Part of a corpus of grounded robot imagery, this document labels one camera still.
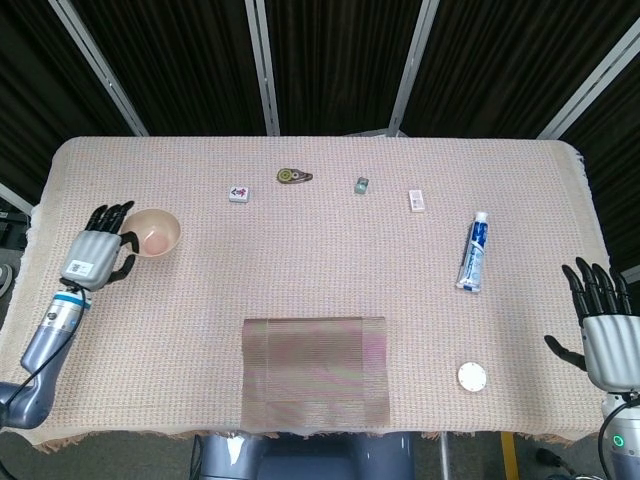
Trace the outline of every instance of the white eraser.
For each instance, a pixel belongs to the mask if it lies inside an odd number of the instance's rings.
[[[409,190],[409,204],[412,212],[424,212],[422,190]]]
[[[247,203],[249,201],[249,189],[247,187],[231,187],[229,201],[235,203]]]

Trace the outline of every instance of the floor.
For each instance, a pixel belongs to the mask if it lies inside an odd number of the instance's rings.
[[[17,272],[21,252],[0,249],[0,264]],[[0,325],[6,315],[10,294],[0,298]],[[483,432],[449,435],[451,480],[513,480],[506,478],[501,435]],[[576,470],[602,475],[597,461],[596,441],[586,438],[569,448],[547,445],[516,436],[515,451],[520,480],[544,480],[557,469],[537,465],[535,452],[552,449]],[[415,436],[416,479],[440,479],[439,444]],[[0,461],[18,479],[24,480],[174,480],[188,478],[191,440],[174,440],[153,434],[113,432],[82,440],[55,454],[32,448],[14,433],[0,435]]]

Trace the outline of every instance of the black curtain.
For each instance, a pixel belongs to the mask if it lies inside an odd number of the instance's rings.
[[[265,134],[244,2],[73,3],[150,134]]]
[[[37,203],[51,158],[82,135],[131,135],[46,0],[0,2],[0,183]]]
[[[562,140],[585,157],[612,265],[640,265],[640,57],[582,114]]]
[[[401,126],[535,138],[640,15],[640,2],[441,0]]]
[[[283,135],[387,128],[420,0],[267,0]]]

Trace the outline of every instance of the correction tape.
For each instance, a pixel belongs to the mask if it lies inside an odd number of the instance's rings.
[[[302,183],[308,182],[313,178],[313,175],[310,173],[305,173],[300,170],[296,170],[295,168],[281,168],[278,170],[278,181],[280,183],[289,184],[289,183]]]

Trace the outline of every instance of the woven mat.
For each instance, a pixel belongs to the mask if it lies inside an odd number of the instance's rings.
[[[294,167],[312,181],[281,185]],[[355,195],[358,177],[370,180]],[[251,190],[231,204],[231,186]],[[426,212],[407,192],[422,189]],[[237,429],[246,318],[385,317],[389,430],[503,430],[577,439],[602,394],[555,358],[580,349],[560,270],[608,263],[579,156],[542,141],[401,138],[78,138],[57,152],[0,333],[0,378],[58,288],[91,211],[134,199],[181,221],[166,258],[94,295],[39,428],[41,444],[106,430]],[[474,212],[489,212],[484,291],[454,288]],[[488,386],[457,382],[467,361]],[[365,426],[352,424],[348,431]]]

